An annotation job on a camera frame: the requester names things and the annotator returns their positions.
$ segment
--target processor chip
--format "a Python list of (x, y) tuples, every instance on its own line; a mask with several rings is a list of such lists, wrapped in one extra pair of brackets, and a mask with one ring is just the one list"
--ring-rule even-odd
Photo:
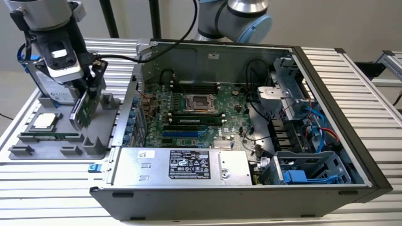
[(54, 119), (56, 119), (54, 113), (42, 113), (37, 116), (34, 123), (33, 123), (33, 127), (36, 129), (49, 128), (54, 123)]

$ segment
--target blue plastic latch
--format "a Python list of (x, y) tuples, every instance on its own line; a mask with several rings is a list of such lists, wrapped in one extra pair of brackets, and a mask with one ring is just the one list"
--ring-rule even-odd
[(101, 173), (100, 171), (101, 169), (101, 164), (89, 164), (89, 167), (88, 167), (88, 173)]
[(311, 132), (312, 132), (312, 135), (314, 135), (315, 137), (319, 136), (319, 131), (318, 131), (318, 125), (316, 125), (316, 123), (312, 123), (312, 126), (311, 126)]
[(283, 173), (283, 179), (286, 183), (306, 183), (307, 177), (302, 170), (288, 170)]

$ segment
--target metal slotted surface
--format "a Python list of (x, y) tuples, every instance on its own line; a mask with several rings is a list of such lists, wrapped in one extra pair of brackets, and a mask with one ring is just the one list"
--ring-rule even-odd
[[(88, 50), (101, 53), (124, 54), (135, 56), (135, 40), (115, 40), (115, 39), (87, 39)], [(370, 90), (359, 84), (358, 79), (347, 68), (343, 72), (336, 72), (335, 67), (344, 67), (338, 53), (332, 49), (308, 49), (323, 55), (308, 54), (311, 61), (335, 61), (336, 66), (330, 66), (331, 71), (320, 73), (322, 78), (335, 79), (334, 85), (328, 85), (330, 90), (336, 93), (343, 101), (343, 106), (354, 105), (362, 101), (348, 99), (348, 97), (364, 97), (366, 101), (372, 101)], [(105, 73), (107, 92), (113, 93), (120, 98), (124, 98), (128, 79), (131, 76), (132, 63), (125, 60), (111, 59), (109, 67)], [(319, 66), (324, 67), (323, 62), (318, 62)], [(342, 85), (343, 80), (355, 80), (356, 85)], [(29, 120), (30, 112), (34, 110), (37, 102), (29, 101), (26, 110), (21, 111), (21, 122)], [(370, 118), (371, 120), (390, 119), (390, 113), (383, 109), (372, 109), (371, 106), (360, 104), (362, 108), (343, 108), (343, 113), (362, 118), (359, 115), (367, 114), (379, 115), (380, 117)], [(359, 125), (359, 136), (367, 137), (370, 140), (374, 131), (368, 127), (368, 122), (355, 122)], [(390, 129), (396, 131), (396, 123), (391, 121), (390, 127), (380, 128), (384, 132), (382, 135), (374, 136), (379, 141), (391, 137), (399, 136)], [(107, 211), (99, 203), (92, 199), (88, 187), (95, 184), (95, 180), (104, 177), (103, 173), (88, 174), (87, 167), (89, 161), (71, 161), (61, 163), (60, 161), (32, 163), (5, 163), (0, 165), (0, 225), (354, 225), (354, 226), (374, 226), (374, 225), (400, 225), (402, 224), (402, 152), (395, 149), (376, 150), (371, 155), (379, 163), (379, 168), (388, 178), (392, 185), (392, 192), (383, 195), (374, 201), (362, 204), (352, 203), (322, 218), (292, 218), (292, 219), (245, 219), (245, 220), (207, 220), (207, 221), (143, 221), (143, 222), (119, 222), (111, 218)]]
[(399, 80), (402, 80), (402, 52), (383, 51), (376, 63), (382, 63)]

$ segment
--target red cable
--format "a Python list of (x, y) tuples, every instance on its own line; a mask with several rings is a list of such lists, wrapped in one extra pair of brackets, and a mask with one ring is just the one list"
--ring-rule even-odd
[(334, 132), (334, 130), (331, 130), (331, 129), (328, 129), (328, 128), (322, 128), (322, 127), (320, 127), (319, 129), (322, 129), (322, 130), (330, 132), (330, 133), (336, 137), (336, 142), (339, 143), (339, 137), (338, 137), (338, 134)]

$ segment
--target black pcie slot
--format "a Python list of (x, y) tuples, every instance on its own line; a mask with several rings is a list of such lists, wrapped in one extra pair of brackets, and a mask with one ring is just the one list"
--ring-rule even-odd
[(195, 124), (199, 126), (223, 126), (223, 123), (215, 123), (215, 122), (195, 122), (195, 123), (187, 123), (187, 122), (172, 122), (172, 125), (180, 125), (180, 126), (193, 126)]
[(192, 114), (192, 113), (173, 113), (171, 112), (171, 116), (185, 116), (185, 117), (221, 117), (223, 113), (217, 114)]
[(197, 131), (199, 127), (197, 126), (175, 126), (175, 125), (168, 125), (163, 126), (163, 130), (181, 130), (181, 131)]
[(193, 85), (175, 85), (172, 88), (173, 93), (196, 93), (196, 94), (217, 94), (215, 86), (193, 86)]

